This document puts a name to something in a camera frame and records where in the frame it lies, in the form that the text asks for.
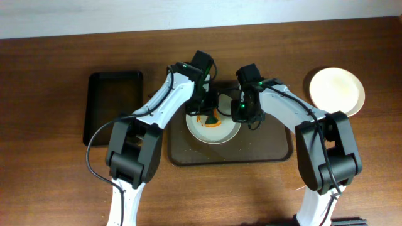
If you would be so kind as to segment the white plate back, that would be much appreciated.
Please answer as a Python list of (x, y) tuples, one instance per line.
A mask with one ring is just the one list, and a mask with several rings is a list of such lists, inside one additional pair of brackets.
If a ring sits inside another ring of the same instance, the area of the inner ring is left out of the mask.
[(316, 108), (328, 113), (341, 111), (349, 117), (362, 109), (366, 99), (361, 81), (350, 71), (337, 67), (314, 73), (308, 93)]

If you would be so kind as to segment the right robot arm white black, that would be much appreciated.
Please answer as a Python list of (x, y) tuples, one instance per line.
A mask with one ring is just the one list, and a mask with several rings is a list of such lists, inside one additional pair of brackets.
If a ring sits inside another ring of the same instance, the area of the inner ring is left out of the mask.
[(261, 121), (268, 114), (296, 137), (299, 174), (306, 185), (296, 225), (334, 225), (331, 216), (348, 185), (362, 171), (349, 117), (315, 108), (277, 79), (239, 79), (240, 96), (232, 101), (234, 122)]

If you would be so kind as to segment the white plate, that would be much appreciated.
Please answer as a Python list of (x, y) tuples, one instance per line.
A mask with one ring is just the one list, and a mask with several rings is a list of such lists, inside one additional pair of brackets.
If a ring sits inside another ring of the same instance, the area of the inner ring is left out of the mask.
[(349, 117), (362, 109), (366, 99), (361, 81), (350, 71), (337, 67), (314, 73), (308, 93), (316, 108), (328, 113), (341, 111)]
[(241, 123), (234, 122), (229, 116), (232, 98), (226, 94), (219, 97), (218, 109), (214, 116), (215, 124), (206, 124), (207, 116), (186, 115), (186, 125), (190, 133), (199, 141), (207, 144), (222, 144), (231, 140), (240, 130)]

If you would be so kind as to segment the orange green sponge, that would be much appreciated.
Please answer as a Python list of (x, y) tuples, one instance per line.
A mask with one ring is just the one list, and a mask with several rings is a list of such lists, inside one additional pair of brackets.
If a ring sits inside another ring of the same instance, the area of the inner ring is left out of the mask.
[(222, 124), (217, 109), (213, 110), (212, 115), (207, 116), (205, 120), (206, 127), (217, 127)]

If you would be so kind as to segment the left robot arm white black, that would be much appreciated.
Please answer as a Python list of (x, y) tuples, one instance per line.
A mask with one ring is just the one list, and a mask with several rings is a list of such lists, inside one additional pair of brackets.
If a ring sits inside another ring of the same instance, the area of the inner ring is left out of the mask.
[(109, 122), (112, 134), (106, 154), (113, 187), (108, 225), (135, 225), (145, 185), (158, 169), (164, 128), (181, 108), (187, 115), (211, 115), (209, 100), (213, 60), (178, 62), (167, 68), (162, 87), (131, 115)]

